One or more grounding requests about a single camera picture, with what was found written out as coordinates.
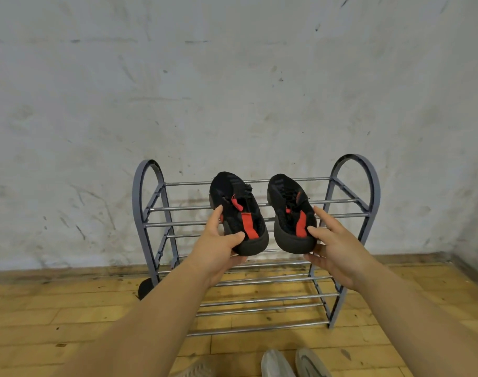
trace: shoe rack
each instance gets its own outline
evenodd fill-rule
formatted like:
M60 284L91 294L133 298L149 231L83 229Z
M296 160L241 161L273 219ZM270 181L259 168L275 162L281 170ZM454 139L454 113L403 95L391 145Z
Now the shoe rack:
M370 197L369 202L366 203L362 200L356 193L354 193L347 185L345 185L339 178L338 172L342 168L343 164L347 161L355 161L361 165L364 169L366 176L368 178ZM143 180L145 173L152 169L155 172L157 177L158 185L155 188L153 195L151 196L148 204L146 206L142 205L142 190L143 190ZM295 181L310 181L310 182L328 182L328 187L326 190L326 196L324 200L314 201L311 200L311 204L323 205L323 209L328 211L330 204L332 203L354 203L361 210L360 213L347 213L347 214L336 214L336 218L345 218L345 217L361 217L363 223L361 230L358 234L358 240L362 244L365 244L372 224L374 222L376 213L379 209L380 204L380 185L379 179L376 174L376 171L373 165L361 155L356 154L347 154L339 158L329 177L302 177L294 178ZM255 184L255 183L268 183L268 179L262 180L245 180L246 183ZM185 259L185 255L180 255L178 253L178 239L189 238L189 237L198 237L200 234L178 234L181 231L182 227L191 227L191 226L200 226L204 227L205 221L173 221L171 217L171 212L175 211L186 211L186 210L205 210L211 209L209 205L205 206L178 206L171 207L169 199L167 197L167 189L173 187L185 187L185 188L195 188L199 185L209 185L211 181L202 181L202 182L165 182L164 176L162 175L162 170L160 166L154 160L144 160L138 166L136 173L134 175L134 181L132 184L132 210L134 215L134 222L136 224L136 229L138 231L139 239L142 244L142 250L147 261L148 270L153 285L157 285L161 278L167 275L170 270L160 269L160 260L164 253L164 248L167 241L169 240L171 251L172 251L172 261L171 261L171 270L177 267ZM332 199L333 191L335 187L340 188L348 198L345 199ZM155 208L155 203L161 199L162 207ZM268 203L259 203L260 207L268 207ZM152 223L148 221L148 218L153 212L163 212L165 221ZM273 211L271 213L272 217L267 217L264 215L265 222L274 221ZM154 252L150 242L149 231L151 228L164 228L163 234L160 240L157 250ZM282 251L280 249L267 249L266 252L275 252ZM294 268L300 267L303 265L308 265L309 262L305 261L303 258L299 259L280 259L280 260L269 260L269 261L255 261L255 256L249 257L248 262L231 269L231 273L237 271L236 269L242 270L251 270L266 268L274 271L279 271L279 275L268 276L265 278L258 279L235 279L235 280L226 280L218 283L215 289L219 289L224 286L232 285L262 285L262 284L274 284L274 283L286 283L286 282L310 282L315 286L317 293L311 295L302 295L302 296L285 296L285 297L271 297L271 298L254 298L248 300L230 300L224 302L212 302L212 303L203 303L201 307L224 307L223 310L219 311L199 311L197 316L217 316L217 315L233 315L239 313L253 313L253 312L268 312L276 310L288 310L288 309L301 309L308 307L319 307L323 308L324 314L321 314L321 318L318 320L311 320L305 322L288 322L281 324L273 324L268 326L256 326L256 327L243 327L243 328L231 328L231 329L217 329L217 330L205 330L198 332L190 332L188 336L198 336L198 335L211 335L211 334L222 334L222 333L238 333L238 332L251 332L251 331L263 331L269 329L281 329L281 328L292 328L292 327L304 327L310 325L321 325L326 324L329 328L332 328L335 325L335 322L338 318L338 313L340 312L347 289L339 283L337 283L330 276L315 276L313 266L310 266L308 272L298 273L294 275L283 275L284 266L292 266ZM323 293L319 287L318 281L321 279L331 279L335 286L335 291L330 293ZM328 303L328 298L333 301L332 304ZM310 300L311 303L297 304L300 300L307 301ZM262 307L260 303L270 303L270 302L279 302L279 305L267 305ZM240 305L248 306L248 304L255 304L255 308L237 308L237 309L227 309L229 306Z

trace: forearm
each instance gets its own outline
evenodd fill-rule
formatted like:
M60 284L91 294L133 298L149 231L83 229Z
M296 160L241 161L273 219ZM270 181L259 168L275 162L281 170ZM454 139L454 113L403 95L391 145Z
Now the forearm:
M207 283L202 272L183 262L55 377L166 377Z
M412 373L478 376L478 336L385 266L372 268L360 292Z

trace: wooden floor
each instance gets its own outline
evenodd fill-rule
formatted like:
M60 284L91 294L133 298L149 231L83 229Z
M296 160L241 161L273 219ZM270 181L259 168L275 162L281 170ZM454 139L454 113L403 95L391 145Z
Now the wooden floor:
M478 287L455 268L447 264L390 267L421 294L478 333ZM227 278L254 278L257 275L241 272ZM137 286L143 279L95 278L0 285L0 377L50 375L77 349L92 342L137 304ZM330 281L322 282L321 286L324 291L333 291ZM229 286L211 289L206 300L306 295L308 292L315 292L313 285ZM317 308L199 317L193 329L263 325L319 317L321 311ZM363 298L354 292L347 295L336 328L331 331L320 326L189 337L179 352L173 372L205 356L217 369L219 377L260 376L261 356L266 349L281 350L293 363L295 350L303 346L314 349L334 377L411 375Z

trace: hand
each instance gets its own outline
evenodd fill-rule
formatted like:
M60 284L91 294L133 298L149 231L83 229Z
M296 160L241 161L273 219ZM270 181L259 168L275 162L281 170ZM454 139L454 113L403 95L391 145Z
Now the hand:
M198 272L205 273L208 287L216 285L230 267L237 266L247 259L247 257L238 256L232 251L232 248L244 239L243 232L225 236L218 234L219 218L222 211L223 206L221 205L213 211L204 232L184 262L191 262Z
M316 245L313 254L304 258L327 270L341 285L359 292L370 267L379 263L338 220L318 207L314 211L326 228L309 226L307 230L324 244Z

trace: black sneaker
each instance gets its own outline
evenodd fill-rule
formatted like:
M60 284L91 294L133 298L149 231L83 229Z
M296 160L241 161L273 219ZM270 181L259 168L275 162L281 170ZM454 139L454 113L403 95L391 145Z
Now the black sneaker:
M209 187L211 208L223 205L220 220L225 234L246 233L241 244L233 248L240 256L261 253L268 245L267 227L251 189L230 172L218 173Z
M267 201L275 211L273 235L279 247L293 254L310 253L317 240L307 226L317 226L317 221L302 187L285 174L276 174L268 182Z

